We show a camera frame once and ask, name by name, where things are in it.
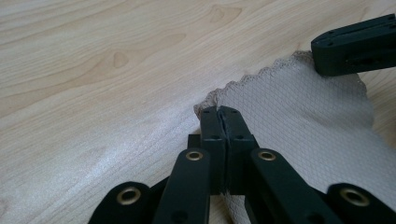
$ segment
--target textured fabric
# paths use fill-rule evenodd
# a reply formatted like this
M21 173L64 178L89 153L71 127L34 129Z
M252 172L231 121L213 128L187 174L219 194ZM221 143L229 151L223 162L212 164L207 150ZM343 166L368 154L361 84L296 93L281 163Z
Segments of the textured fabric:
M280 152L312 187L371 191L396 209L396 150L372 130L373 106L358 75L321 77L310 52L215 90L194 107L238 109L261 147ZM249 223L243 197L226 196L235 223Z

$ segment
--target fabric sample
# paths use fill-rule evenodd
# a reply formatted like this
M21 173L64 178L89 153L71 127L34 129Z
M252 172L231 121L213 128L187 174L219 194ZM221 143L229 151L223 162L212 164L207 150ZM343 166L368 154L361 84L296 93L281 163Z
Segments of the fabric sample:
M261 147L280 152L308 185L364 188L396 210L396 150L372 129L373 106L357 74L321 77L310 52L210 92L194 107L239 110ZM235 223L249 223L242 196L225 196Z

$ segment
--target black clamp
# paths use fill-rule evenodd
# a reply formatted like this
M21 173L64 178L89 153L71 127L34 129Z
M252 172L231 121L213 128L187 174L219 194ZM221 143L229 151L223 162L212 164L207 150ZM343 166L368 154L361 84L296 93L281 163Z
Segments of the black clamp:
M169 177L151 188L116 186L90 223L207 223L210 195L226 191L246 196L251 223L396 223L364 189L336 184L324 194L309 187L282 155L258 146L235 109L203 110L201 132L189 135Z
M395 15L330 30L311 42L315 67L323 76L396 66Z

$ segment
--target black plastic part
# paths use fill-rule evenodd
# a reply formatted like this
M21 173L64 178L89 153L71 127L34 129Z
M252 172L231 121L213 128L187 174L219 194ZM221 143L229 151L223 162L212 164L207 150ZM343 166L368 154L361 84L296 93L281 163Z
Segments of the black plastic part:
M279 153L257 148L250 158L247 195L260 197L275 223L342 223ZM249 210L251 220L262 219L260 209Z
M311 49L317 72L341 76L396 66L395 15L362 21L315 38Z
M138 200L128 205L122 205L118 201L119 194L128 188L138 189L140 195ZM97 206L90 220L90 224L109 224L109 223L147 223L146 206L149 202L149 187L135 182L126 182L112 189Z
M331 185L326 198L330 207L346 223L396 223L396 214L389 207L367 190L354 185Z
M225 134L217 108L215 106L206 108L201 112L201 148L210 153L210 193L212 195L225 192L225 144Z
M189 148L178 155L152 223L208 222L209 165L209 153L200 148Z
M154 219L155 212L157 211L158 204L160 203L160 199L163 196L163 191L165 190L168 178L169 177L166 177L164 180L158 182L156 185L150 188L149 201L144 212L144 223L151 223L152 219Z
M241 113L233 108L221 106L219 115L228 141L226 186L232 195L244 195L246 176L245 160L257 146Z

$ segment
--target hole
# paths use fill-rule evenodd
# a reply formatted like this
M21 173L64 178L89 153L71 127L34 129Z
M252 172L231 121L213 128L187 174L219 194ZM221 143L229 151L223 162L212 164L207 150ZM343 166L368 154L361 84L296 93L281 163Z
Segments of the hole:
M271 152L267 152L267 151L259 152L259 157L265 161L274 161L276 159L276 156L274 154L272 154Z
M141 192L139 189L135 187L129 187L126 189L123 189L118 195L117 195L117 202L119 202L122 205L129 205L132 203L135 203L139 200L141 196Z
M134 196L136 196L136 193L134 191L128 191L128 192L123 193L121 198L124 201L127 201L127 200L131 200Z
M186 223L188 217L185 211L176 211L172 214L172 221L175 223Z
M374 63L374 60L371 59L371 58L363 59L363 60L361 60L361 63L363 63L363 64L372 64L372 63Z
M191 151L191 152L187 153L186 157L190 161L198 161L204 157L204 154L202 154L201 152L198 152L198 151Z
M315 223L315 224L322 224L324 223L324 217L321 216L318 213L309 213L306 216L306 219L310 222L310 223Z
M355 189L341 189L341 196L349 203L364 207L370 204L369 199Z

